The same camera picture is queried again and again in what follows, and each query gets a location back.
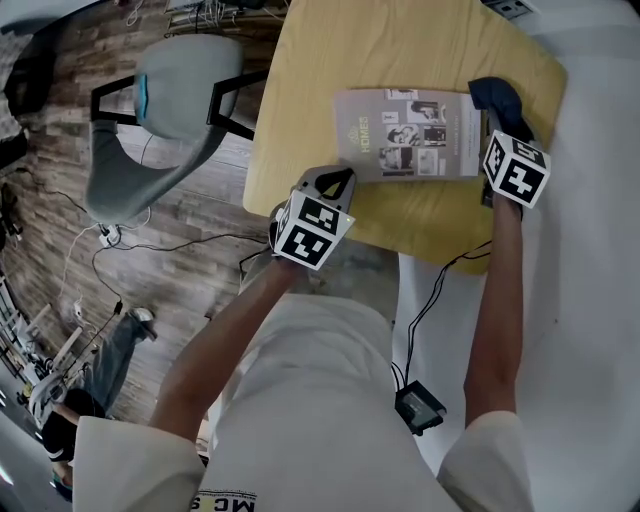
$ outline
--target person standing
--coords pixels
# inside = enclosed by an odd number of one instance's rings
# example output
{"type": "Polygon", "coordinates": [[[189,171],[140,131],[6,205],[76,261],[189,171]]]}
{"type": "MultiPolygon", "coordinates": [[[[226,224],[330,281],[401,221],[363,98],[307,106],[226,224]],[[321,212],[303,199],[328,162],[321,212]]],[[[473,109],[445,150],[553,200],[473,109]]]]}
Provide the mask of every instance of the person standing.
{"type": "Polygon", "coordinates": [[[489,272],[460,383],[466,430],[437,478],[394,410],[388,319],[348,298],[296,293],[303,277],[273,260],[248,283],[178,356],[149,426],[80,420],[76,512],[533,510],[515,396],[518,208],[495,196],[489,272]],[[205,469],[194,443],[214,403],[220,419],[205,469]]]}
{"type": "Polygon", "coordinates": [[[53,466],[56,490],[66,500],[73,496],[76,431],[80,418],[105,418],[113,406],[127,377],[136,344],[154,339],[153,315],[144,308],[128,311],[100,346],[85,375],[67,391],[64,400],[53,411],[41,431],[42,445],[53,466]]]}

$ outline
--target white shirt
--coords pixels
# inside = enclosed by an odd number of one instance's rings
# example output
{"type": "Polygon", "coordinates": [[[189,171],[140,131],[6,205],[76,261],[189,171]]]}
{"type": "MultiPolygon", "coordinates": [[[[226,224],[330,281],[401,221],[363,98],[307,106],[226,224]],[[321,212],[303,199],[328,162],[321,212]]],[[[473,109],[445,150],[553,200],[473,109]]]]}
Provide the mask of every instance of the white shirt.
{"type": "Polygon", "coordinates": [[[206,470],[185,439],[83,417],[74,510],[533,510],[517,417],[474,422],[438,482],[394,410],[390,359],[375,311],[285,295],[225,389],[206,470]]]}

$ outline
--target wooden table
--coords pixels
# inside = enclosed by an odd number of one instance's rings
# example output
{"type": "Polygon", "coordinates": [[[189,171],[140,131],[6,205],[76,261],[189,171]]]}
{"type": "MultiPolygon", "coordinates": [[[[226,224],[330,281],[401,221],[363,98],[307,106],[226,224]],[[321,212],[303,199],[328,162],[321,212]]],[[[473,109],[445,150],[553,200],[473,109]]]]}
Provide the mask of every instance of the wooden table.
{"type": "MultiPolygon", "coordinates": [[[[507,79],[548,147],[566,84],[562,66],[478,0],[293,0],[271,66],[244,207],[269,215],[309,167],[337,162],[333,95],[353,88],[468,92],[507,79]]],[[[349,236],[439,265],[491,238],[482,178],[359,185],[349,236]]],[[[460,262],[485,272],[488,258],[460,262]]]]}

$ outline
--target forearm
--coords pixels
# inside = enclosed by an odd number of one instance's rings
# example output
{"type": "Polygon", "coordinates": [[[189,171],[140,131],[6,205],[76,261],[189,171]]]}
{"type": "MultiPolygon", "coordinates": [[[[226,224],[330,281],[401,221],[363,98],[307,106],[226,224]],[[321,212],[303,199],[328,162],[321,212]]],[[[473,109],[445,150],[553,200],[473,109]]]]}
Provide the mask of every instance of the forearm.
{"type": "Polygon", "coordinates": [[[296,271],[286,264],[272,262],[193,338],[162,383],[152,427],[195,440],[207,409],[295,277],[296,271]]]}
{"type": "Polygon", "coordinates": [[[487,410],[515,412],[522,355],[522,229],[517,207],[494,196],[489,272],[465,381],[467,424],[487,410]]]}

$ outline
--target printed logo on shirt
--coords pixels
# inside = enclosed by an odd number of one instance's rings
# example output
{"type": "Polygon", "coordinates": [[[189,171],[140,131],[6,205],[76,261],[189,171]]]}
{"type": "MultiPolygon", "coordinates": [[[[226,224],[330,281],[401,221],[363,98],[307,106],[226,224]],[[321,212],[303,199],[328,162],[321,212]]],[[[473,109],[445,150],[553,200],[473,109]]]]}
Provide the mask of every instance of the printed logo on shirt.
{"type": "Polygon", "coordinates": [[[191,503],[199,512],[254,512],[257,496],[244,491],[200,489],[191,503]]]}

